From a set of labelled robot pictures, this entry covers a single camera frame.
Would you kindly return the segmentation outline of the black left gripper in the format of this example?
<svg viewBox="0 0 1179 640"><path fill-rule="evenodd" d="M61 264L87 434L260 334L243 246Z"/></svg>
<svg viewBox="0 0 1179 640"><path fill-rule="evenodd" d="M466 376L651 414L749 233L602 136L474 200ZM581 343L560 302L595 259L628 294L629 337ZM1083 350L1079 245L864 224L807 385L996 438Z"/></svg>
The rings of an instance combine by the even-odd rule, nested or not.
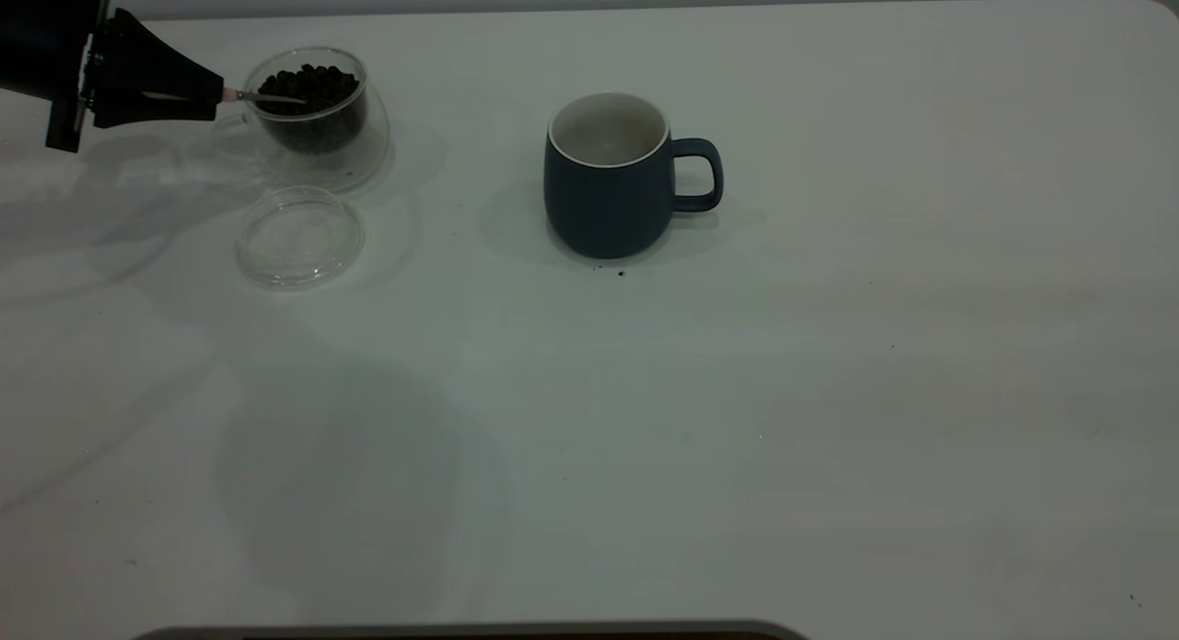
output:
<svg viewBox="0 0 1179 640"><path fill-rule="evenodd" d="M45 144L75 153L88 99L81 83L92 37L92 124L210 123L224 79L182 55L110 0L1 0L1 86L51 104Z"/></svg>

